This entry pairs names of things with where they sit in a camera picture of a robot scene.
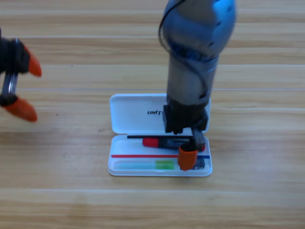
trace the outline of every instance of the case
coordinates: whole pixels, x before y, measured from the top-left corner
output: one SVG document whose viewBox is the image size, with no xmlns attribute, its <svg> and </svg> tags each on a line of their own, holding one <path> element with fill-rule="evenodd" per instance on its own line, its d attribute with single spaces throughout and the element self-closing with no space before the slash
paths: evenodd
<svg viewBox="0 0 305 229">
<path fill-rule="evenodd" d="M 145 147 L 142 138 L 135 135 L 174 135 L 165 133 L 163 106 L 166 94 L 115 94 L 110 98 L 112 130 L 119 134 L 112 139 L 108 171 L 114 176 L 166 176 L 205 177 L 212 173 L 209 141 L 198 153 L 196 166 L 182 171 L 177 164 L 178 150 Z M 206 106 L 208 115 L 206 133 L 210 123 L 211 100 Z M 192 135 L 190 128 L 182 134 Z"/>
</svg>

